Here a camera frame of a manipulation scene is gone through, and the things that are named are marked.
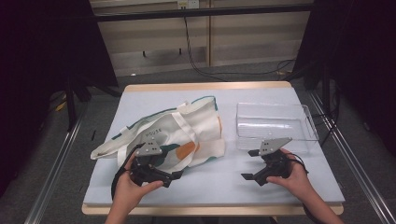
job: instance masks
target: human hand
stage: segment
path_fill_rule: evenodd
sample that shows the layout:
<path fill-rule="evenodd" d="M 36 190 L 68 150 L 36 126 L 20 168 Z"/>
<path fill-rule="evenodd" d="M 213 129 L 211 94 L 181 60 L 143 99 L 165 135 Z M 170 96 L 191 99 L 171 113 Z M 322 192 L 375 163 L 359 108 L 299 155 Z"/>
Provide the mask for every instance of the human hand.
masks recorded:
<path fill-rule="evenodd" d="M 286 153 L 289 159 L 296 160 L 288 150 L 284 148 L 281 148 L 280 150 Z M 282 178 L 281 176 L 268 176 L 266 180 L 269 183 L 278 184 L 284 187 L 300 201 L 302 201 L 304 197 L 308 197 L 310 194 L 315 193 L 315 190 L 306 175 L 305 168 L 295 161 L 290 163 L 290 176 L 288 178 Z"/>
<path fill-rule="evenodd" d="M 162 181 L 154 181 L 145 186 L 138 186 L 131 179 L 130 169 L 134 155 L 127 161 L 124 172 L 117 182 L 116 193 L 113 198 L 110 212 L 107 216 L 106 223 L 123 223 L 128 214 L 140 203 L 143 196 L 160 188 Z"/>

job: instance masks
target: transparent plastic box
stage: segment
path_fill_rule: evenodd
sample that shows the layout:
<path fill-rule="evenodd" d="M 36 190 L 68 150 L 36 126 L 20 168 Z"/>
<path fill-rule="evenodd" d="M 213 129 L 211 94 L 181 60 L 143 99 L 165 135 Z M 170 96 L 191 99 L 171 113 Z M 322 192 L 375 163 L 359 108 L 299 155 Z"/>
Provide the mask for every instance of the transparent plastic box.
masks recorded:
<path fill-rule="evenodd" d="M 259 149 L 262 140 L 291 137 L 283 148 L 291 152 L 309 152 L 318 143 L 306 105 L 265 105 L 239 103 L 236 114 L 237 147 Z"/>

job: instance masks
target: fabric bag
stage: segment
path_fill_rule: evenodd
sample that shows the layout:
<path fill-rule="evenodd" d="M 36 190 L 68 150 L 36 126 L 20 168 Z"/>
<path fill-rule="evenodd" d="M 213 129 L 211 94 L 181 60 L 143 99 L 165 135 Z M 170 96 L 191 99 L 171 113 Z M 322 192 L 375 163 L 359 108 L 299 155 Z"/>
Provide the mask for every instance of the fabric bag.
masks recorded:
<path fill-rule="evenodd" d="M 131 144 L 155 139 L 167 156 L 156 168 L 167 173 L 180 171 L 224 155 L 225 143 L 221 136 L 221 121 L 214 96 L 205 96 L 191 104 L 184 103 L 143 117 L 103 143 L 91 154 L 91 159 L 118 158 L 121 166 Z"/>

